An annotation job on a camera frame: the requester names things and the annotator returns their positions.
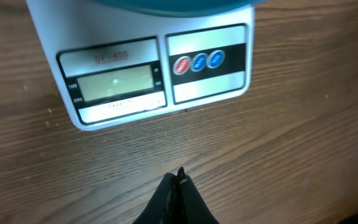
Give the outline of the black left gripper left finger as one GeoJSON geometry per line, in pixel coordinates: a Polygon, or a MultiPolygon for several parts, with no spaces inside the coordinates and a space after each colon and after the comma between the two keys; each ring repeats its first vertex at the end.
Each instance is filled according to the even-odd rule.
{"type": "Polygon", "coordinates": [[[175,179],[174,174],[164,175],[143,212],[133,224],[172,224],[175,222],[177,201],[175,179]]]}

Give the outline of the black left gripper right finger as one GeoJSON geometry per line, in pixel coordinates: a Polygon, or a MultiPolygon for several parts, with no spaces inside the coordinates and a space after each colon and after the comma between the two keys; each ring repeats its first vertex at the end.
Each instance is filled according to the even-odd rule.
{"type": "Polygon", "coordinates": [[[189,175],[180,167],[176,176],[178,220],[187,224],[219,224],[189,175]]]}

